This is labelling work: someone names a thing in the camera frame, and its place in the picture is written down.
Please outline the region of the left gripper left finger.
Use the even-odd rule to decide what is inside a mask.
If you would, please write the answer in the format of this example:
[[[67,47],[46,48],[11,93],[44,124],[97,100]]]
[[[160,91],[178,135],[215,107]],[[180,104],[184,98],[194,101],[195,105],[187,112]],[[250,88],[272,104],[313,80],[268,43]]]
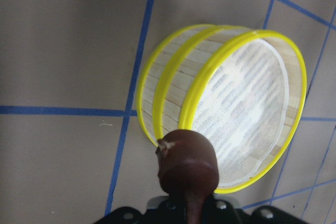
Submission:
[[[148,201],[144,213],[124,206],[96,223],[187,223],[187,200],[179,196],[154,197]]]

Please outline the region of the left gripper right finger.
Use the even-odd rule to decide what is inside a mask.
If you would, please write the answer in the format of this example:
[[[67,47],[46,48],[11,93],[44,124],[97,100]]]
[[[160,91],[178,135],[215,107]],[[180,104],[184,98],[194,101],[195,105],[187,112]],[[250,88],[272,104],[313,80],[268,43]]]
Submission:
[[[306,222],[273,206],[261,205],[248,214],[241,208],[214,195],[207,197],[201,215],[201,223],[274,223],[305,224]]]

